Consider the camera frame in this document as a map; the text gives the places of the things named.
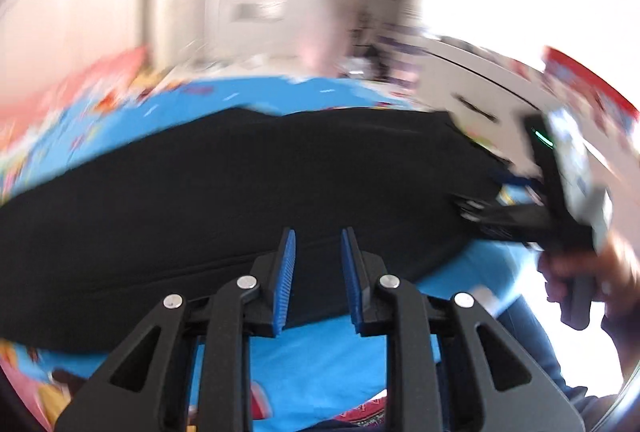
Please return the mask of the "person's right hand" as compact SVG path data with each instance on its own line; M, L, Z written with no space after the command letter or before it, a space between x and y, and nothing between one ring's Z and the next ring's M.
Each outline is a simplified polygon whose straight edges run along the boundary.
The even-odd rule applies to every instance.
M592 302L602 302L613 318L630 315L639 304L639 259L615 231L599 251L542 252L538 271L548 300L560 305L562 322L575 330L589 326Z

